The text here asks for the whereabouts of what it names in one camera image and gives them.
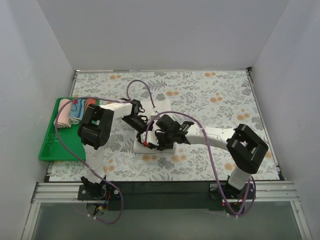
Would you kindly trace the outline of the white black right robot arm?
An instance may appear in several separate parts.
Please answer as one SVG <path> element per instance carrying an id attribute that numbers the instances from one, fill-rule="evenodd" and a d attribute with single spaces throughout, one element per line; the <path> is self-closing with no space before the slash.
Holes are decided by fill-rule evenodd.
<path id="1" fill-rule="evenodd" d="M 155 123 L 158 149 L 173 144 L 209 145 L 230 153 L 236 167 L 222 186 L 228 197 L 239 195 L 249 178 L 256 174 L 264 160 L 268 145 L 249 126 L 239 124 L 236 128 L 203 127 L 195 120 L 182 124 L 164 114 Z"/>

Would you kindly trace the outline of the white towel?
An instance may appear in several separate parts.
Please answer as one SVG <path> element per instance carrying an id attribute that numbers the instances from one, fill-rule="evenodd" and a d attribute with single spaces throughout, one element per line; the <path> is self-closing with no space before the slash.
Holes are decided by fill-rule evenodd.
<path id="1" fill-rule="evenodd" d="M 140 113 L 139 115 L 147 116 L 150 119 L 150 111 L 153 108 L 153 105 L 150 100 L 142 100 L 141 101 L 142 108 L 145 110 L 144 113 Z M 157 107 L 158 113 L 171 111 L 171 101 L 170 100 L 162 100 L 162 101 L 154 101 L 155 107 Z M 134 140 L 133 144 L 133 153 L 134 154 L 160 154 L 160 153 L 168 153 L 173 154 L 176 151 L 176 144 L 174 144 L 173 149 L 166 150 L 157 150 L 150 149 L 148 147 L 144 147 L 137 141 L 137 138 Z"/>

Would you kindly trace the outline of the pink towel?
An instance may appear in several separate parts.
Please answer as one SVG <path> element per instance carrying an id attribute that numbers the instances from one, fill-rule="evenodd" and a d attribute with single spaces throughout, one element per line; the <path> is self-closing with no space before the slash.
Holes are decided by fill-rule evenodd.
<path id="1" fill-rule="evenodd" d="M 59 128 L 70 128 L 72 126 L 70 122 L 70 113 L 72 109 L 72 102 L 69 102 L 60 112 L 59 115 L 56 116 L 53 124 L 55 127 Z"/>

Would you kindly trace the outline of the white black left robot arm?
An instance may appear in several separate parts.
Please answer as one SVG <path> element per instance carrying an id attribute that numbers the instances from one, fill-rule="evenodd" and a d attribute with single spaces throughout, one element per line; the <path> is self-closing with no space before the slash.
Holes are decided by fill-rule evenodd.
<path id="1" fill-rule="evenodd" d="M 84 147 L 86 174 L 81 177 L 86 191 L 96 199 L 104 198 L 107 187 L 104 180 L 104 149 L 110 138 L 113 120 L 122 119 L 139 134 L 145 132 L 148 118 L 141 116 L 145 110 L 138 100 L 121 99 L 119 103 L 106 105 L 90 104 L 78 129 Z"/>

